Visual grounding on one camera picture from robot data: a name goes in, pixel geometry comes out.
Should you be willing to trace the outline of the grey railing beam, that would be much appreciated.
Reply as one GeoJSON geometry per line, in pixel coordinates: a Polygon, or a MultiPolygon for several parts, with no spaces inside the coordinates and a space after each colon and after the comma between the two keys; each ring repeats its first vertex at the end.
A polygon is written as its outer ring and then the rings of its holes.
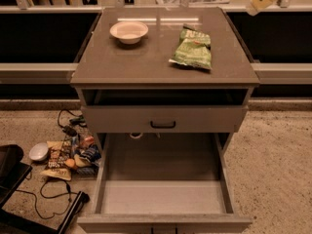
{"type": "Polygon", "coordinates": [[[77,63],[0,63],[0,84],[69,84],[77,63]]]}

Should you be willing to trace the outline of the white bowl on counter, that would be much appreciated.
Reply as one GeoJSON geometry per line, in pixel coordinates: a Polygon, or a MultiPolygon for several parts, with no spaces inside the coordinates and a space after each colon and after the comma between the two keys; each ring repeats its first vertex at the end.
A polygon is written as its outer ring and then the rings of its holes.
{"type": "Polygon", "coordinates": [[[110,28],[113,37],[128,45],[138,43],[147,33],[148,26],[140,21],[120,21],[110,28]]]}

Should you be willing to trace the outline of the black power adapter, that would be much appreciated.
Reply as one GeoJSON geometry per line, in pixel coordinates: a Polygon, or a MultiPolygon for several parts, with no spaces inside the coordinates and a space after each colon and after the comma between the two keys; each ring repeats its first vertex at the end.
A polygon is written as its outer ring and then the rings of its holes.
{"type": "Polygon", "coordinates": [[[62,128],[62,131],[67,134],[68,136],[70,137],[76,137],[78,135],[78,133],[76,132],[75,129],[73,129],[72,127],[70,126],[64,126],[62,128]]]}

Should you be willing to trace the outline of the grey drawer cabinet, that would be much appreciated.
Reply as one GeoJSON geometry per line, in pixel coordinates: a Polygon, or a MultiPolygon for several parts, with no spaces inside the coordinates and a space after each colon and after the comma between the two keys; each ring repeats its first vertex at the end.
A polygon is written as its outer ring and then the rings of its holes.
{"type": "Polygon", "coordinates": [[[220,8],[106,9],[71,79],[82,106],[246,106],[259,80],[220,8]],[[110,34],[120,21],[140,21],[138,43],[110,34]],[[212,69],[169,62],[179,33],[191,25],[212,39],[212,69]]]}

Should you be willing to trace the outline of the blue snack bag on floor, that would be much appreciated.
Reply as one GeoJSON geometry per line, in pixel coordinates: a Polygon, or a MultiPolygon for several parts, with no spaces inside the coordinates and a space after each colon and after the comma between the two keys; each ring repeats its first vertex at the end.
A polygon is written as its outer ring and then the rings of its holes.
{"type": "Polygon", "coordinates": [[[98,147],[93,144],[87,149],[76,149],[74,161],[77,166],[77,173],[80,175],[94,175],[98,171],[101,155],[98,147]]]}

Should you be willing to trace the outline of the orange fruit on floor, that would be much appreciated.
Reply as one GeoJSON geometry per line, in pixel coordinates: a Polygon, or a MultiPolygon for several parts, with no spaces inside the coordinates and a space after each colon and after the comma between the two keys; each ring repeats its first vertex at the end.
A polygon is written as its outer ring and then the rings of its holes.
{"type": "Polygon", "coordinates": [[[65,165],[66,165],[68,168],[72,169],[72,170],[76,170],[76,169],[77,169],[77,165],[76,165],[74,159],[71,159],[71,158],[67,159],[67,160],[65,161],[65,165]]]}

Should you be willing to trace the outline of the open middle drawer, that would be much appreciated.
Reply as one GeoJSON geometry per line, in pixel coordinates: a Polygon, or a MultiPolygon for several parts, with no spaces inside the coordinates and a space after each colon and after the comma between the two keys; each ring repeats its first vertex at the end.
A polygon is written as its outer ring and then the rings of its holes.
{"type": "Polygon", "coordinates": [[[88,234],[235,234],[237,214],[216,134],[126,134],[105,138],[88,234]]]}

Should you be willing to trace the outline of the brown chip bag on floor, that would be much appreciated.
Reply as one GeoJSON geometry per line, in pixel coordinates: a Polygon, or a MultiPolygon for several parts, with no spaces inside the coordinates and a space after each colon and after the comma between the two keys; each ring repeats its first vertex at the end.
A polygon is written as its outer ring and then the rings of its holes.
{"type": "Polygon", "coordinates": [[[69,141],[48,141],[48,163],[41,172],[42,176],[71,181],[71,171],[65,165],[70,158],[71,144],[69,141]]]}

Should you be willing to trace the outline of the green jalapeno chip bag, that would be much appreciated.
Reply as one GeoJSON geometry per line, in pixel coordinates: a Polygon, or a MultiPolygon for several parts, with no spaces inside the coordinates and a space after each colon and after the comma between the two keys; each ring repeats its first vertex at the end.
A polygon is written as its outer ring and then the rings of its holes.
{"type": "Polygon", "coordinates": [[[193,68],[212,69],[211,37],[185,24],[179,43],[169,62],[193,68]]]}

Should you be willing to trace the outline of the closed top drawer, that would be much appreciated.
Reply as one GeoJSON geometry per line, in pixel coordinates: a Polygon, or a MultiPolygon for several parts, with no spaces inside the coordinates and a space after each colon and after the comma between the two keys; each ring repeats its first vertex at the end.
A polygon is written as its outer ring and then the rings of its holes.
{"type": "Polygon", "coordinates": [[[95,133],[233,133],[246,106],[82,106],[89,130],[95,133]],[[173,129],[153,129],[150,121],[176,121],[173,129]]]}

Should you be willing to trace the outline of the white bowl on floor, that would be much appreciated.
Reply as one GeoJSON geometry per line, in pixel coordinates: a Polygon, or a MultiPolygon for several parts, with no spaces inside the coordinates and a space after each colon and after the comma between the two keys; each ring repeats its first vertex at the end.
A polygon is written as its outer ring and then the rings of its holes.
{"type": "Polygon", "coordinates": [[[48,144],[46,142],[41,142],[30,149],[28,156],[32,161],[40,162],[47,158],[48,151],[48,144]]]}

